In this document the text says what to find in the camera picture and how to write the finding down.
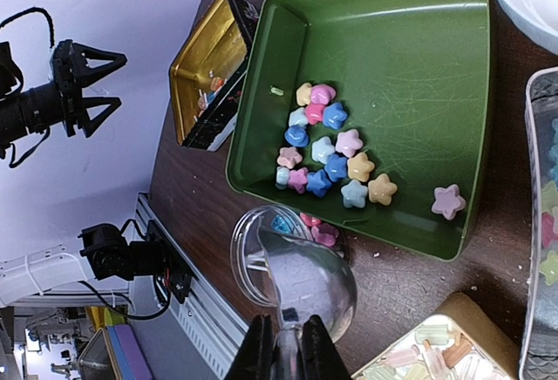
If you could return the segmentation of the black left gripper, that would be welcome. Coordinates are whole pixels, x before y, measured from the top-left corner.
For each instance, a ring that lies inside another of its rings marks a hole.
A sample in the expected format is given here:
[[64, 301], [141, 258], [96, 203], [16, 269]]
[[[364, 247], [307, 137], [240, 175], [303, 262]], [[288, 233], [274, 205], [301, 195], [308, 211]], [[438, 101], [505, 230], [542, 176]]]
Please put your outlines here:
[[[125, 54], [102, 51], [66, 39], [51, 57], [52, 79], [25, 93], [25, 124], [29, 132], [43, 132], [62, 123], [68, 137], [83, 130], [90, 138], [120, 106], [117, 97], [83, 98], [82, 86], [90, 86], [127, 62]], [[93, 117], [91, 109], [102, 110]]]

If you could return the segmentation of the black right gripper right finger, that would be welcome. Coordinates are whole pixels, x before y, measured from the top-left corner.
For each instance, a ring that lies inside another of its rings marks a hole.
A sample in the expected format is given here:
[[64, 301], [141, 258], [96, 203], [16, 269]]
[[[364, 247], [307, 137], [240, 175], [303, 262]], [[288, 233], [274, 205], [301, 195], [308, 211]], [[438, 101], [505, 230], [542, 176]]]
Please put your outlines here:
[[350, 380], [350, 374], [318, 315], [313, 315], [303, 325], [302, 359], [305, 379]]

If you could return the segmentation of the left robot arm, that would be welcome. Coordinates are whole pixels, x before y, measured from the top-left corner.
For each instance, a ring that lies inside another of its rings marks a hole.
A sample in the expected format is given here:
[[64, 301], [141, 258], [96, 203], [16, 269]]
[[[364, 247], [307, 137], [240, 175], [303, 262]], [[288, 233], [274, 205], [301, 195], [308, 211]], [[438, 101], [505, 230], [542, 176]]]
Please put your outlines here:
[[122, 223], [151, 178], [153, 155], [140, 146], [133, 114], [139, 79], [126, 67], [107, 88], [124, 105], [98, 135], [71, 142], [55, 132], [21, 166], [1, 168], [3, 307], [92, 280], [78, 232], [101, 221]]

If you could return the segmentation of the cream tin of popsicle candies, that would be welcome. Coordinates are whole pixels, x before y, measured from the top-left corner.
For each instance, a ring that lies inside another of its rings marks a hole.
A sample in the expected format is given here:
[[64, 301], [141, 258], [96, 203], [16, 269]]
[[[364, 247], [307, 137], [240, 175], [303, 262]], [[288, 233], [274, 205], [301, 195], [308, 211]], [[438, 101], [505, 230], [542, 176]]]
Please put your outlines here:
[[463, 293], [352, 374], [353, 379], [516, 379], [519, 348]]

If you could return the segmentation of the pink tin of star candies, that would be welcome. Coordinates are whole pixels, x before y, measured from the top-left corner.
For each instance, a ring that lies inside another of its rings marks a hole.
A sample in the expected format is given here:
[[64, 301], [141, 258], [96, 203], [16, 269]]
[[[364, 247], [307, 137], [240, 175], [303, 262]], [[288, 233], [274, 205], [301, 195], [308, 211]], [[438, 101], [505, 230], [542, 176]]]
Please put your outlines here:
[[557, 378], [557, 69], [527, 82], [532, 242], [520, 379]]

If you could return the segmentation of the metal scoop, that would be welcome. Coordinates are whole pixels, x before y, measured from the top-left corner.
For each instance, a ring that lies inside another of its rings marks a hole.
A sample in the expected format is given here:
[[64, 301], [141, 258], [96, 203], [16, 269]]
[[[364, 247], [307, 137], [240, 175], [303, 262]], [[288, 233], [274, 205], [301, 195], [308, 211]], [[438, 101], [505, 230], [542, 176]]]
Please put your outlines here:
[[276, 335], [274, 363], [275, 379], [305, 379], [302, 359], [303, 325], [318, 315], [335, 345], [350, 327], [357, 307], [357, 286], [348, 264], [338, 255], [332, 259], [337, 267], [307, 265], [315, 269], [308, 282], [299, 280], [287, 290], [277, 306], [279, 330]]

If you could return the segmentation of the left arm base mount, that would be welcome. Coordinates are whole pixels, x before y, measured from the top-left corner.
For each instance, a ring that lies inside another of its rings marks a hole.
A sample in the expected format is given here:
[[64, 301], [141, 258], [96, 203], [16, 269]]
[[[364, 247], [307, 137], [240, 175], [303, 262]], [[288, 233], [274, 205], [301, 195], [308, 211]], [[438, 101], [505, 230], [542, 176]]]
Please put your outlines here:
[[154, 220], [147, 221], [142, 241], [130, 241], [133, 276], [153, 276], [160, 286], [170, 292], [179, 304], [189, 296], [194, 272], [174, 247], [171, 239]]

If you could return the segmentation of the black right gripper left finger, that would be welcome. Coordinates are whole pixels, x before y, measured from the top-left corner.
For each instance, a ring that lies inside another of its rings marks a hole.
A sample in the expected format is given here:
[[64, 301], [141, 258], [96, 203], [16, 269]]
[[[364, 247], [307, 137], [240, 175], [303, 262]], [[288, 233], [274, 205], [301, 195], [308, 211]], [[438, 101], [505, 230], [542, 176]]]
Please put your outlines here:
[[255, 316], [230, 365], [226, 380], [276, 378], [275, 336], [270, 316]]

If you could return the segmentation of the clear plastic jar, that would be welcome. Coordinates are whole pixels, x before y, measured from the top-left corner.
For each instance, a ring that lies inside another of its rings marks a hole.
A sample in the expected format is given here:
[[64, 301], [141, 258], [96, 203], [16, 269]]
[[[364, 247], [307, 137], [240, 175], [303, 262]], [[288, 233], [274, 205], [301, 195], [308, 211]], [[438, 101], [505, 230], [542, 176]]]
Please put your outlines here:
[[317, 271], [307, 265], [337, 267], [338, 255], [350, 260], [346, 237], [340, 229], [327, 226], [326, 239], [317, 241], [312, 233], [321, 222], [282, 205], [265, 205], [247, 211], [236, 223], [230, 260], [235, 281], [242, 293], [264, 308], [279, 305], [287, 290], [299, 280], [308, 282]]

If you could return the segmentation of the green tray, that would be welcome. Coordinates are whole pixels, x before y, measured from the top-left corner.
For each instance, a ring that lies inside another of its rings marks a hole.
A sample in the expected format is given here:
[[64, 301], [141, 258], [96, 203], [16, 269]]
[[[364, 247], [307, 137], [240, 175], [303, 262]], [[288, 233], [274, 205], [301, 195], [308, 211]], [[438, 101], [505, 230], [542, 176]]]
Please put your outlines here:
[[[264, 0], [227, 165], [237, 192], [450, 261], [478, 206], [490, 120], [489, 0]], [[333, 86], [364, 150], [398, 186], [346, 208], [281, 190], [276, 159], [303, 83]]]

